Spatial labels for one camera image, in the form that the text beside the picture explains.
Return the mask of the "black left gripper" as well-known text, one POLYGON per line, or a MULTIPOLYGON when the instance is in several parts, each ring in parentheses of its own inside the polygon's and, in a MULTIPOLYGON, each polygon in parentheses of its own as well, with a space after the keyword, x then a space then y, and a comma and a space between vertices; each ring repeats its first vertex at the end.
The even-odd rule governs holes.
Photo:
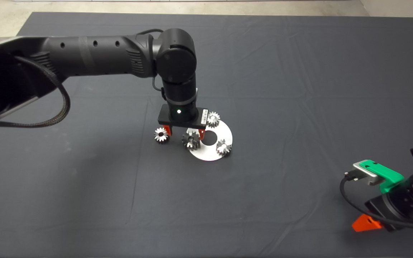
POLYGON ((172 136, 172 127, 182 127, 198 129, 199 138, 203 140, 207 127, 208 113, 209 109, 192 105, 173 106, 163 104, 157 121, 163 125, 168 137, 172 136))

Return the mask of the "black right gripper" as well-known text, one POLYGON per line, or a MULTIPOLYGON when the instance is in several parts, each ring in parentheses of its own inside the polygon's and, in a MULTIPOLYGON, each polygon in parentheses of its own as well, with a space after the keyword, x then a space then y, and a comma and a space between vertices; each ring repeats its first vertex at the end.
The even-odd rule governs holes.
MULTIPOLYGON (((397 220, 397 212, 385 195, 380 195, 369 199, 365 206, 375 215, 382 216, 386 219, 397 220)), ((372 217, 361 214, 353 223, 352 228, 355 232, 380 230, 383 225, 372 217)))

